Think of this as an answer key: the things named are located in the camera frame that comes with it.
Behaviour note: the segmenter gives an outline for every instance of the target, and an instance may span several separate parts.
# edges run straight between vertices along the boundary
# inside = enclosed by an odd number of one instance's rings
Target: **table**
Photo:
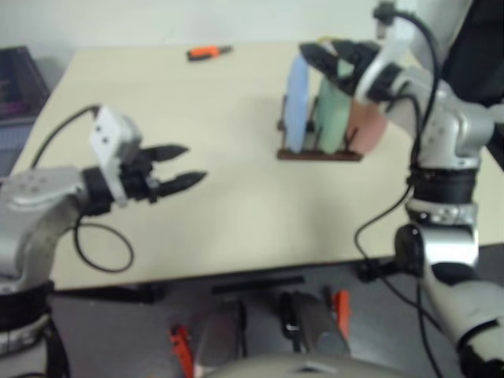
[[[99,287],[228,272],[325,264],[361,258],[355,229],[388,207],[405,188],[409,136],[387,128],[360,163],[277,161],[276,130],[294,43],[249,44],[212,61],[187,63],[187,47],[80,51],[37,120],[15,167],[28,167],[54,126],[90,103],[131,116],[143,145],[179,143],[191,151],[157,165],[156,176],[206,170],[197,187],[155,205],[130,203],[94,221],[112,225],[134,245],[124,273],[97,272],[76,255],[69,235],[57,248],[53,279],[59,289]],[[311,72],[311,93],[318,80]],[[40,166],[87,167],[95,159],[83,118],[50,145]],[[504,177],[483,152],[475,199],[480,243],[504,240]],[[404,209],[369,229],[363,245],[373,258],[393,254]],[[124,248],[113,236],[83,229],[83,246],[102,265],[119,266]]]

